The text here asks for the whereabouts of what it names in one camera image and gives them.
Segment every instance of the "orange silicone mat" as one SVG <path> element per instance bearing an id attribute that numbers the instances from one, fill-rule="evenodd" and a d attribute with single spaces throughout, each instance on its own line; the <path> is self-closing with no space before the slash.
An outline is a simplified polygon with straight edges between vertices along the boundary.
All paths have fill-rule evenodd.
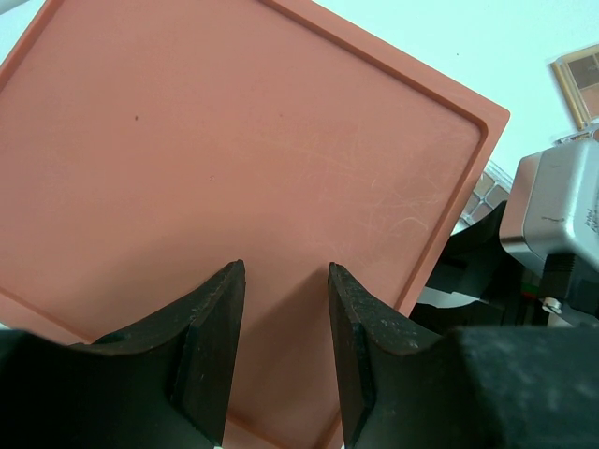
<path id="1" fill-rule="evenodd" d="M 408 313 L 507 118 L 306 0 L 48 0 L 0 70 L 0 321 L 91 341 L 241 258 L 225 448 L 334 447 L 328 263 Z"/>

